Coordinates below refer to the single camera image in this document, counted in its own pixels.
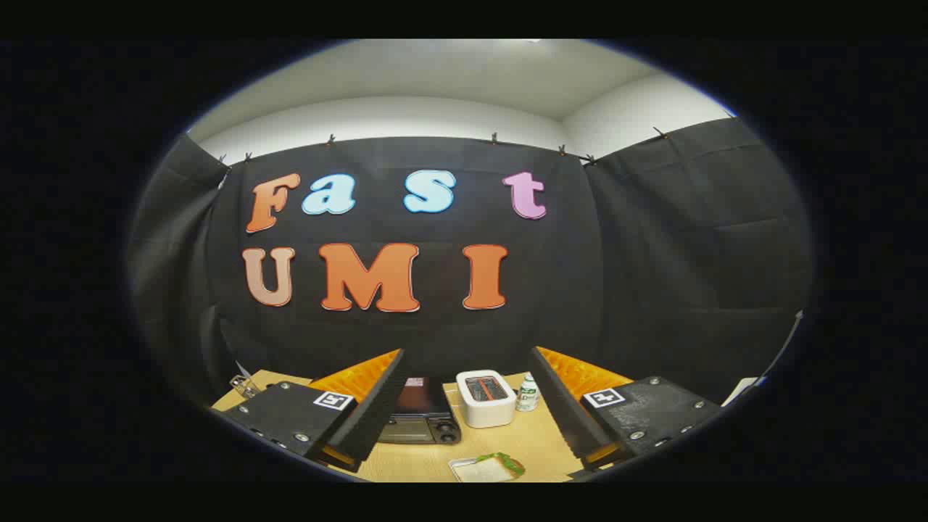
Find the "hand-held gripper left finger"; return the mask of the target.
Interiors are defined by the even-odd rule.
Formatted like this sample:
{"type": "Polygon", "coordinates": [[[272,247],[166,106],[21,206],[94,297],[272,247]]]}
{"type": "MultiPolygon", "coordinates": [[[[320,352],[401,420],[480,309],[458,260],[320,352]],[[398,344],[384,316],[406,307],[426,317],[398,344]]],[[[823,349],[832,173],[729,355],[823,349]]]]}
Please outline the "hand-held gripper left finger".
{"type": "Polygon", "coordinates": [[[221,417],[299,458],[357,472],[407,377],[407,353],[400,348],[310,384],[280,380],[226,407],[221,417]]]}

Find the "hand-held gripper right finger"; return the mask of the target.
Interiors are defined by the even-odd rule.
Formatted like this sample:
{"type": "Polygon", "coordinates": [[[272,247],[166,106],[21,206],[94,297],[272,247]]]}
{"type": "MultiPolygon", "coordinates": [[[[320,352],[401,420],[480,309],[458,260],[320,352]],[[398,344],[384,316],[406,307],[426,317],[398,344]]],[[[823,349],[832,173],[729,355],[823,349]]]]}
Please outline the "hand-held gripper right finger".
{"type": "Polygon", "coordinates": [[[722,412],[662,376],[633,380],[544,347],[530,349],[529,371],[587,471],[656,452],[722,412]]]}

